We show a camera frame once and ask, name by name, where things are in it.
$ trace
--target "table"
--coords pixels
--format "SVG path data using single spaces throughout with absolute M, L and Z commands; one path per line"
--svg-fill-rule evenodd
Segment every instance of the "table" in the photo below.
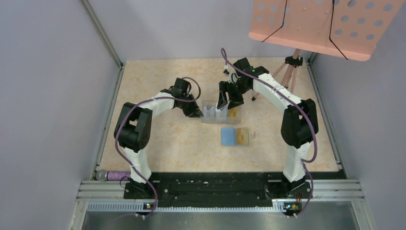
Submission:
M 230 58 L 233 63 L 238 58 Z M 254 67 L 264 66 L 273 73 L 284 61 L 281 57 L 249 57 Z M 218 100 L 218 83 L 226 81 L 224 60 L 165 59 L 129 60 L 124 69 L 114 112 L 107 134 L 99 169 L 129 171 L 128 164 L 114 148 L 113 131 L 124 103 L 137 103 L 168 89 L 177 77 L 192 77 L 202 88 L 197 103 Z M 197 96 L 197 87 L 192 93 Z M 306 66 L 297 72 L 295 95 L 317 102 Z M 152 121 L 151 137 L 146 147 L 148 164 L 153 172 L 276 172 L 282 171 L 286 161 L 286 144 L 280 129 L 282 114 L 264 97 L 251 101 L 254 92 L 244 94 L 241 107 L 242 121 L 237 125 L 206 124 L 199 118 L 185 117 L 175 108 L 162 113 Z M 308 164 L 311 171 L 338 171 L 323 117 L 317 104 L 319 133 L 318 156 Z M 222 147 L 219 127 L 248 127 L 251 134 L 249 147 Z M 314 148 L 309 149 L 311 158 Z

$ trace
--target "tripod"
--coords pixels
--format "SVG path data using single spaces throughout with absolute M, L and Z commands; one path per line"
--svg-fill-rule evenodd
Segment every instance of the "tripod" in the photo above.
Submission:
M 297 75 L 297 68 L 299 66 L 303 65 L 303 57 L 299 58 L 300 54 L 300 49 L 296 49 L 293 53 L 292 56 L 285 58 L 285 62 L 275 71 L 274 74 L 272 74 L 272 77 L 276 77 L 276 75 L 279 74 L 279 72 L 287 65 L 288 69 L 286 69 L 285 75 L 283 76 L 281 85 L 283 85 L 285 88 L 289 87 L 289 82 L 292 79 L 292 84 L 291 84 L 291 93 L 294 91 L 294 85 L 296 83 L 296 75 Z M 259 96 L 259 92 L 255 94 L 255 96 L 252 97 L 252 100 L 255 101 Z

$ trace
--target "gray wall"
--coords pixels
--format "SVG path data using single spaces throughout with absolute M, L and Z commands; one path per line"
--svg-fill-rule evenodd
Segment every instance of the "gray wall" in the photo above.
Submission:
M 378 229 L 406 224 L 405 22 L 406 4 L 366 62 L 315 62 L 347 173 L 360 179 Z
M 285 57 L 294 51 L 248 37 L 253 0 L 89 2 L 121 60 L 214 58 L 221 47 L 230 57 Z
M 78 0 L 9 0 L 0 70 L 0 229 L 66 229 L 118 69 Z

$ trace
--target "pink perforated board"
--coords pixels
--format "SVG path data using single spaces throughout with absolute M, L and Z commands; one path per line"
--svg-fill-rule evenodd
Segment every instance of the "pink perforated board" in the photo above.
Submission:
M 249 37 L 262 41 L 282 25 L 286 0 L 254 0 Z M 348 59 L 366 61 L 404 0 L 336 0 L 331 39 Z M 265 42 L 343 55 L 329 40 L 332 0 L 287 0 L 285 24 Z

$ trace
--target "gray floor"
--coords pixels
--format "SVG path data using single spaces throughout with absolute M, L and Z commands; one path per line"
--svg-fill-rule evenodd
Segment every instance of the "gray floor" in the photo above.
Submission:
M 82 230 L 357 230 L 350 202 L 311 203 L 298 219 L 281 213 L 155 213 L 143 221 L 125 213 L 88 212 Z

